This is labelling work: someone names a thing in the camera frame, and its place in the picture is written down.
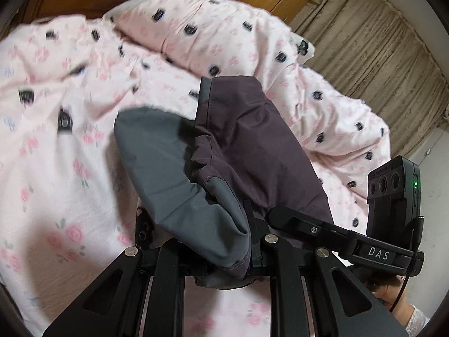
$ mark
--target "metal screw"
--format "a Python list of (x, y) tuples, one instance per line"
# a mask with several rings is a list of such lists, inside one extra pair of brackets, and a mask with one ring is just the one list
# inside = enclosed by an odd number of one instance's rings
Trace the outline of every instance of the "metal screw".
[(327, 258), (329, 257), (329, 250), (328, 249), (317, 249), (317, 256), (321, 258)]
[(145, 240), (146, 240), (146, 232), (145, 232), (145, 231), (140, 231), (140, 232), (139, 232), (139, 238), (140, 238), (142, 241), (145, 241)]
[(268, 243), (276, 243), (278, 240), (279, 240), (279, 238), (275, 234), (267, 234), (265, 236), (265, 241)]
[(128, 257), (134, 257), (138, 253), (139, 250), (137, 247), (128, 247), (127, 249), (125, 249), (125, 255), (127, 255)]

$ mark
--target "black mount arm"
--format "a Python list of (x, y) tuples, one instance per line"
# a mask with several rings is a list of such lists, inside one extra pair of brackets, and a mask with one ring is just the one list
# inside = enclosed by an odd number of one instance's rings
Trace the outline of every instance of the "black mount arm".
[[(300, 239), (307, 233), (311, 237), (305, 238), (312, 244), (324, 244), (313, 251), (297, 249), (286, 239), (270, 234), (267, 222), (254, 218), (248, 202), (244, 205), (253, 250), (248, 277), (270, 277), (272, 337), (308, 337), (313, 333), (329, 337), (407, 336), (330, 251), (336, 248), (348, 259), (359, 260), (354, 253), (364, 244), (377, 247), (377, 241), (364, 236), (358, 239), (344, 229), (338, 232), (341, 228), (291, 209), (274, 208), (268, 216), (273, 228)], [(205, 276), (214, 266), (174, 238), (159, 249), (144, 248), (129, 247), (118, 256), (43, 337), (138, 337), (141, 326), (144, 337), (182, 337), (185, 276)], [(396, 251), (387, 267), (397, 267), (394, 260), (404, 252)]]

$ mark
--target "black polka dot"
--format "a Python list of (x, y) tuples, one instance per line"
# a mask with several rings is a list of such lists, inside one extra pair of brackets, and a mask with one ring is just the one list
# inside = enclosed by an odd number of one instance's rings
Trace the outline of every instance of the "black polka dot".
[(93, 40), (98, 42), (98, 40), (100, 39), (100, 33), (98, 32), (98, 30), (94, 29), (90, 32), (90, 34), (92, 35)]
[(192, 26), (192, 25), (186, 25), (184, 28), (184, 33), (186, 33), (187, 35), (194, 35), (197, 31), (197, 26)]
[(34, 102), (34, 91), (19, 90), (19, 100), (22, 104), (32, 104)]
[(324, 141), (324, 133), (320, 133), (317, 135), (316, 143), (322, 143)]
[(278, 55), (276, 56), (276, 60), (278, 62), (283, 63), (283, 62), (285, 62), (287, 60), (287, 56), (286, 56), (286, 54), (284, 52), (279, 52)]
[(198, 93), (198, 91), (190, 90), (189, 96), (192, 96), (197, 99), (199, 97), (199, 93)]
[(47, 39), (47, 40), (55, 40), (56, 39), (55, 31), (54, 30), (47, 30), (47, 32), (45, 34), (45, 39)]
[(308, 52), (308, 42), (305, 39), (303, 39), (301, 44), (296, 45), (296, 48), (298, 48), (298, 54), (305, 56)]
[(214, 77), (214, 76), (216, 76), (216, 75), (218, 75), (220, 73), (220, 68), (218, 66), (212, 66), (209, 69), (209, 73), (210, 73), (211, 76)]
[(245, 28), (248, 31), (252, 31), (252, 25), (250, 23), (248, 23), (247, 21), (245, 21), (243, 24), (243, 28)]
[(323, 93), (321, 91), (314, 91), (312, 96), (315, 100), (323, 100)]
[(154, 21), (159, 21), (162, 19), (162, 17), (165, 14), (165, 10), (163, 9), (158, 9), (158, 11), (156, 11), (156, 13), (153, 15), (153, 20)]
[(73, 120), (69, 113), (64, 111), (64, 109), (59, 109), (58, 115), (58, 133), (67, 132), (72, 133)]
[(70, 72), (70, 75), (72, 75), (72, 76), (78, 76), (78, 75), (80, 75), (81, 73), (83, 73), (85, 70), (86, 70), (86, 66), (81, 65), (81, 66), (75, 67), (75, 68)]

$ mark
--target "camera lens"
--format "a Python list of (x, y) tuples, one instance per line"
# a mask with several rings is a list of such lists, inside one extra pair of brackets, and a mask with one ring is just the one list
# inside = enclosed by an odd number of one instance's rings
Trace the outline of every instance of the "camera lens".
[(387, 179), (385, 177), (379, 180), (379, 191), (381, 194), (384, 194), (387, 191)]
[(391, 186), (393, 190), (396, 190), (399, 187), (399, 175), (397, 172), (395, 172), (391, 177)]

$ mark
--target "pink floral bedsheet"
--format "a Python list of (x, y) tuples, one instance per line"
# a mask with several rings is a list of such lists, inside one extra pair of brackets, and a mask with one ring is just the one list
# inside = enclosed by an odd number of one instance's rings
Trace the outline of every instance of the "pink floral bedsheet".
[[(389, 160), (388, 127), (298, 64), (279, 19), (230, 0), (143, 0), (116, 27), (133, 42), (81, 15), (0, 42), (0, 275), (36, 336), (133, 244), (138, 196), (112, 133), (118, 111), (193, 119), (202, 75), (254, 75), (309, 154), (335, 223), (365, 231), (366, 177)], [(185, 303), (186, 336), (269, 335), (266, 283), (188, 280)]]

